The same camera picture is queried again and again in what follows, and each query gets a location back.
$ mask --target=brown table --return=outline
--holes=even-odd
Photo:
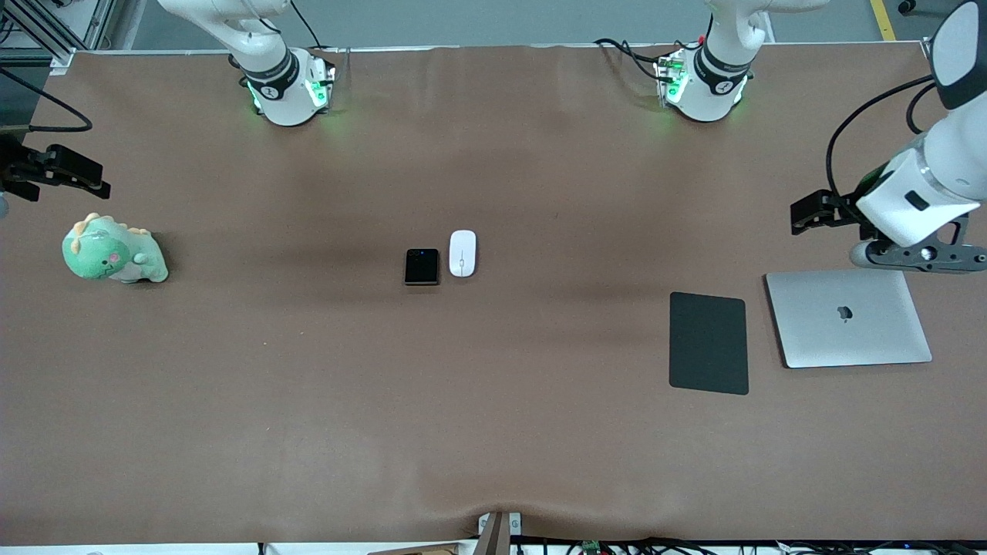
[[[766,47],[715,124],[613,53],[354,54],[298,128],[223,56],[79,55],[49,90],[96,129],[58,140],[114,197],[49,188],[0,224],[0,542],[435,539],[491,509],[572,537],[983,537],[987,276],[908,277],[935,362],[812,371],[782,367],[762,279],[850,266],[856,230],[792,237],[789,204],[919,46]],[[841,139],[840,184],[908,140],[907,99]],[[90,211],[156,232],[169,280],[71,275]],[[405,250],[459,228],[476,276],[403,286]],[[672,291],[747,302],[749,395],[669,387]]]

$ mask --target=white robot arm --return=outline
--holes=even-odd
[[[247,77],[258,112],[278,125],[298,125],[328,109],[335,68],[302,48],[289,48],[266,18],[289,0],[158,0],[229,48]]]
[[[709,35],[659,61],[658,94],[696,121],[716,121],[740,102],[750,64],[767,37],[764,14],[807,12],[829,0],[705,0],[713,12]]]
[[[857,223],[867,239],[851,252],[857,266],[987,270],[987,249],[963,244],[969,212],[987,199],[987,0],[965,0],[949,15],[930,62],[949,114],[853,193],[819,191],[793,204],[793,233]],[[940,234],[944,228],[951,233]]]

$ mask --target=green dinosaur plush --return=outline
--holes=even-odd
[[[123,283],[168,278],[161,248],[146,229],[128,229],[126,224],[97,213],[72,227],[62,241],[62,256],[79,278],[109,278]]]

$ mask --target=silver macbook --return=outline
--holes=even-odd
[[[789,368],[932,360],[902,272],[767,274]]]

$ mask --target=yellow line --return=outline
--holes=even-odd
[[[877,19],[877,26],[880,28],[880,37],[884,40],[897,40],[894,36],[894,28],[891,27],[891,20],[887,19],[887,9],[884,8],[884,0],[871,0],[873,16]]]

